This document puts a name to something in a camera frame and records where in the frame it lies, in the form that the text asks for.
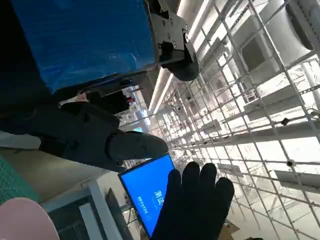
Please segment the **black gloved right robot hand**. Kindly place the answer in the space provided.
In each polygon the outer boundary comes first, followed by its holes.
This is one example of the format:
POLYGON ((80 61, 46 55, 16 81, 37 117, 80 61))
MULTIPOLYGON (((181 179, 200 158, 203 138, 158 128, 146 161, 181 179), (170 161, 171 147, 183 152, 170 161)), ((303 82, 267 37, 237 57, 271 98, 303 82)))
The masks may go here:
POLYGON ((219 179, 213 163, 189 162, 168 175, 164 203, 152 240, 216 240, 235 194, 233 183, 219 179))

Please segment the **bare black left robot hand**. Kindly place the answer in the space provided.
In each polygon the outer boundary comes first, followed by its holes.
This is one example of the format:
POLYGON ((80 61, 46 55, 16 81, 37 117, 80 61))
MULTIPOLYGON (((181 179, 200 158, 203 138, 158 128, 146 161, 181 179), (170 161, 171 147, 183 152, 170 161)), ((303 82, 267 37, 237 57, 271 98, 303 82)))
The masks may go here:
POLYGON ((120 130, 114 92, 161 66, 199 75, 186 21, 162 0, 3 0, 0 145, 121 173, 165 156, 154 135, 120 130))

